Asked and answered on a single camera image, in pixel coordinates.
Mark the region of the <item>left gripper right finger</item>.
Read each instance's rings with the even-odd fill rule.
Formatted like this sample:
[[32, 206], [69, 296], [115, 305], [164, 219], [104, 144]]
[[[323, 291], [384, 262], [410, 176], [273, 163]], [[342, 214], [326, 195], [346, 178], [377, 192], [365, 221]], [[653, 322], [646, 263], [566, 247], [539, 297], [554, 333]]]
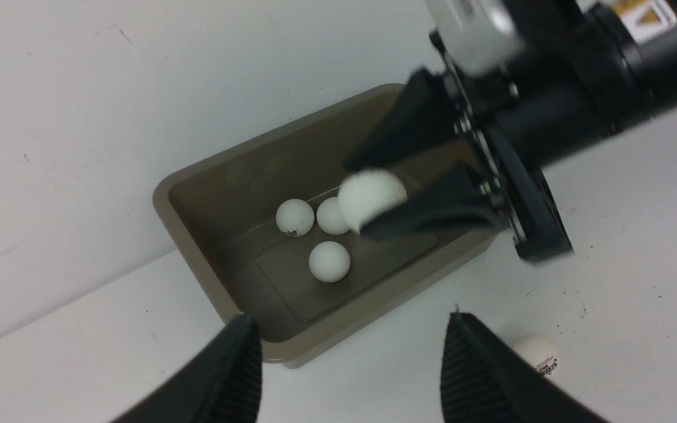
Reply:
[[440, 375], [445, 422], [605, 422], [540, 375], [476, 316], [451, 313]]

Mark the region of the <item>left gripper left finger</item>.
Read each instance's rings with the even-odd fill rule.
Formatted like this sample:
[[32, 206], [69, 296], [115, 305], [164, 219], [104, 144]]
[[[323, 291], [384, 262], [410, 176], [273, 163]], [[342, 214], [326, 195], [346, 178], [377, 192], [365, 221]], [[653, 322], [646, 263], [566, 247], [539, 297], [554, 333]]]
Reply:
[[238, 315], [191, 361], [116, 422], [255, 422], [262, 399], [262, 344]]

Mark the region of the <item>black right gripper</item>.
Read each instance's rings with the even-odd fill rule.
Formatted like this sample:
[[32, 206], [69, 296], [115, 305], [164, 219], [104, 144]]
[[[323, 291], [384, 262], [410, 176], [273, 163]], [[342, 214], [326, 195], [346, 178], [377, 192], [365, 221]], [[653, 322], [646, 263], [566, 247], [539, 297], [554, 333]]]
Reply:
[[[572, 251], [542, 173], [545, 166], [617, 136], [645, 118], [645, 96], [621, 48], [625, 30], [579, 23], [565, 36], [538, 31], [515, 59], [475, 79], [453, 62], [440, 33], [430, 40], [459, 83], [483, 157], [505, 190], [519, 257], [538, 263]], [[350, 172], [387, 168], [449, 142], [461, 118], [443, 74], [414, 72], [387, 117], [347, 155]], [[504, 230], [504, 198], [487, 193], [475, 169], [457, 165], [405, 203], [379, 214], [360, 235], [390, 239], [449, 230]]]

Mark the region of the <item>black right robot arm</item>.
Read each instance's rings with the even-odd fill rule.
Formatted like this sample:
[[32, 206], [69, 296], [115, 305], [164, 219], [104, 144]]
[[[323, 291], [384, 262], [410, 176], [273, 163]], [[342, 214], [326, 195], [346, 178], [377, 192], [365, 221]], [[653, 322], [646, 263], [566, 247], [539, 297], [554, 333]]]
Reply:
[[344, 161], [387, 168], [465, 141], [458, 165], [359, 225], [372, 239], [511, 228], [539, 263], [571, 241], [542, 169], [677, 107], [677, 1], [427, 1], [444, 70], [414, 72]]

